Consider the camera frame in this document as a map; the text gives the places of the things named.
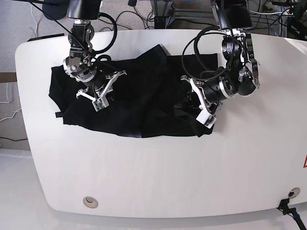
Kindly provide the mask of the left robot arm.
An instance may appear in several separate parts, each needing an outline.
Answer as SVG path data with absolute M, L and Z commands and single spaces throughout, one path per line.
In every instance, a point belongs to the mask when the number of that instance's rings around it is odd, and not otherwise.
M 187 80 L 200 101 L 198 120 L 202 123 L 214 119 L 221 102 L 239 94 L 247 96 L 259 88 L 258 63 L 254 57 L 251 34 L 246 30 L 252 21 L 245 0 L 212 0 L 211 7 L 217 26 L 201 30 L 190 43 L 203 70 L 199 76 L 190 73 L 183 63 Z M 205 35 L 222 35 L 222 54 L 225 67 L 210 68 L 201 60 L 199 41 Z

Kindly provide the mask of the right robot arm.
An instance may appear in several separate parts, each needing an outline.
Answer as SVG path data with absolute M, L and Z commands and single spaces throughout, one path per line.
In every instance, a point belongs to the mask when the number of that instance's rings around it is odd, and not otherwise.
M 110 93 L 117 78 L 124 74 L 118 70 L 107 74 L 99 70 L 99 64 L 111 67 L 111 57 L 105 52 L 114 45 L 118 26 L 112 16 L 100 11 L 101 0 L 70 0 L 67 8 L 67 17 L 74 20 L 69 32 L 71 45 L 69 56 L 64 60 L 64 70 L 71 77 L 86 86 L 85 90 L 78 91 L 78 96 L 88 97 L 94 105 L 107 107 L 109 101 L 114 100 Z M 113 25 L 113 35 L 110 43 L 103 49 L 94 50 L 92 39 L 95 34 L 91 22 L 101 17 L 110 20 Z

